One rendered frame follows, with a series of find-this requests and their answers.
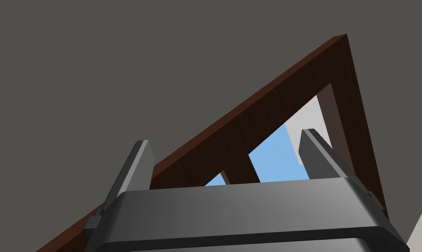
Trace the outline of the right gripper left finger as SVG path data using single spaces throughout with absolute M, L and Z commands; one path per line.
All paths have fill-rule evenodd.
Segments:
M 154 157 L 149 140 L 137 141 L 113 183 L 102 211 L 109 208 L 123 192 L 149 190 L 153 167 Z

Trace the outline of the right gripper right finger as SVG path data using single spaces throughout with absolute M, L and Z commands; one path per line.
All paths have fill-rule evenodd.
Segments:
M 309 179 L 355 176 L 355 173 L 315 129 L 301 131 L 298 153 Z

